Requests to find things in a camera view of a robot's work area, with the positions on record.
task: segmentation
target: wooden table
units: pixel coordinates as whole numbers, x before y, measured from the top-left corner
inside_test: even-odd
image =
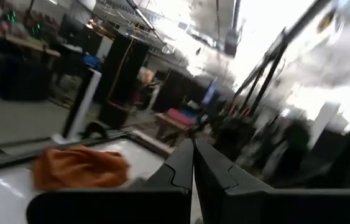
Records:
[[[189,128],[189,126],[168,117],[165,113],[156,114],[155,120],[159,125],[155,138],[157,138],[160,141],[166,142],[167,141],[166,138],[169,137],[169,135],[177,135],[175,138],[171,137],[171,140],[170,140],[171,147],[175,145],[176,140],[178,139],[178,137],[181,136],[181,134],[177,134],[177,133],[179,133],[180,131],[186,131]],[[164,137],[164,134],[168,131],[168,129],[172,129],[175,132],[173,134],[169,134],[168,136]]]
[[[147,141],[147,142],[157,146],[159,149],[165,151],[166,153],[168,153],[170,155],[173,152],[173,150],[175,150],[174,148],[169,147],[166,144],[163,144],[162,142],[160,142],[160,141],[158,141],[158,140],[156,140],[156,139],[154,139],[154,138],[144,134],[142,131],[134,129],[131,132],[132,132],[132,134],[135,134],[135,135],[139,136],[143,140],[145,140],[145,141]]]
[[[52,68],[53,61],[55,60],[55,58],[60,56],[60,53],[55,50],[51,50],[48,48],[45,49],[43,44],[36,44],[35,41],[31,40],[31,37],[29,37],[30,40],[24,40],[14,35],[4,35],[2,32],[0,32],[0,39],[4,39],[10,43],[16,44],[17,46],[25,47],[27,49],[32,50],[35,53],[34,55],[40,60],[42,60],[44,57],[43,53],[46,53],[46,56],[48,56],[46,66],[48,68]]]

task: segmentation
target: ceiling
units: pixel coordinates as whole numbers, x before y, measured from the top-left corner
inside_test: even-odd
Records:
[[[313,0],[242,0],[240,17],[243,23],[242,39],[235,58],[193,39],[187,32],[201,32],[213,40],[223,42],[231,26],[234,0],[134,0],[144,12],[162,16],[165,23],[154,26],[187,58],[187,70],[193,75],[217,78],[236,88],[261,60],[281,30],[290,28],[308,9]],[[331,34],[316,34],[316,27],[323,15],[337,5],[344,18],[344,28],[337,40],[327,44]],[[135,19],[121,9],[121,17]],[[303,31],[284,55],[286,67],[280,74],[282,86],[290,88],[292,83],[308,86],[334,87],[350,85],[350,0],[334,0]]]

